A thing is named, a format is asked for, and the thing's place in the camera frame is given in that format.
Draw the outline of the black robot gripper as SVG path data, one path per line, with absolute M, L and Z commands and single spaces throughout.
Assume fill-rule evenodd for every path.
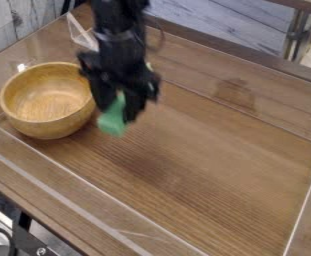
M 147 100 L 159 95 L 161 75 L 146 61 L 147 40 L 143 31 L 119 34 L 94 32 L 99 51 L 80 51 L 80 74 L 88 79 L 96 106 L 105 112 L 117 93 L 125 90 L 125 121 L 134 122 Z

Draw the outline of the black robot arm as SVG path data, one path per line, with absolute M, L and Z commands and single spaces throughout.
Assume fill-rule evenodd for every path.
M 161 75 L 146 62 L 145 10 L 150 0 L 91 0 L 98 51 L 80 51 L 80 75 L 90 82 L 98 109 L 106 112 L 125 94 L 123 122 L 134 122 L 149 101 L 158 101 Z

